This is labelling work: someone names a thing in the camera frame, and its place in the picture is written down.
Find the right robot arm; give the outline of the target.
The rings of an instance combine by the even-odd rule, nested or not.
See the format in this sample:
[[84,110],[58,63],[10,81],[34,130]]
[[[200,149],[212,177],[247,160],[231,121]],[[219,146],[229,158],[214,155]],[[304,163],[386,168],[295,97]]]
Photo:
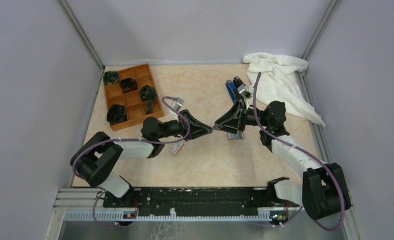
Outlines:
[[351,207],[351,201],[342,167],[337,163],[325,163],[315,159],[301,148],[285,129],[286,107],[284,102],[273,101],[265,110],[246,107],[236,101],[233,107],[215,121],[214,129],[227,133],[238,133],[246,126],[262,126],[260,140],[273,154],[283,158],[302,183],[286,177],[271,182],[266,199],[272,206],[285,200],[301,205],[315,221],[340,214]]

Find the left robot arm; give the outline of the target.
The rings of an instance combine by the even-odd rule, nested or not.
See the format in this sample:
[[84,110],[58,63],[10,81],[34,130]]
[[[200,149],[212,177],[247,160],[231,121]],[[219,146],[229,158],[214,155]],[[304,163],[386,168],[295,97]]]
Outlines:
[[141,138],[111,138],[105,132],[96,133],[72,157],[73,173],[89,186],[99,188],[115,197],[123,207],[135,199],[133,187],[113,172],[119,159],[154,158],[164,148],[162,138],[176,137],[189,141],[212,133],[213,128],[196,120],[188,110],[180,111],[177,120],[162,122],[155,117],[143,121]]

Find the black stapler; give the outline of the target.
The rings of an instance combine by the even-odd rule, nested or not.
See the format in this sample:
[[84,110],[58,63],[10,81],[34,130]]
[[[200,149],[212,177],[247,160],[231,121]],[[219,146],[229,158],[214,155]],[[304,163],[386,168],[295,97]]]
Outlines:
[[241,80],[241,78],[238,76],[234,77],[232,81],[233,81],[236,88],[239,88],[241,85],[245,85],[243,83],[243,81]]

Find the orange wooden divided tray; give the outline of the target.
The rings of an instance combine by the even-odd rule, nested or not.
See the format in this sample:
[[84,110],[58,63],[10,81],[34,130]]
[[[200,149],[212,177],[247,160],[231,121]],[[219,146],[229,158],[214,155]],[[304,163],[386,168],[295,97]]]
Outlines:
[[[124,105],[127,112],[127,121],[115,125],[109,124],[112,130],[118,131],[141,124],[147,117],[161,118],[164,116],[161,107],[161,100],[157,93],[156,85],[149,64],[145,63],[138,66],[114,71],[119,73],[119,80],[125,78],[135,79],[138,89],[128,93],[122,93],[120,81],[113,85],[104,85],[107,112],[113,104]],[[140,89],[145,85],[155,88],[157,97],[153,102],[141,101]]]

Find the blue stapler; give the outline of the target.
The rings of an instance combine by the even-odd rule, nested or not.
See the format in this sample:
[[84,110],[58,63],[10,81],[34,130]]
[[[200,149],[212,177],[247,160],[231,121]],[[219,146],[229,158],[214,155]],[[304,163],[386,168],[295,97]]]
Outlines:
[[226,81],[225,86],[226,86],[226,89],[228,90],[228,93],[229,93],[231,99],[232,99],[232,102],[235,103],[236,101],[239,101],[240,97],[239,97],[239,93],[238,93],[235,81],[229,79]]

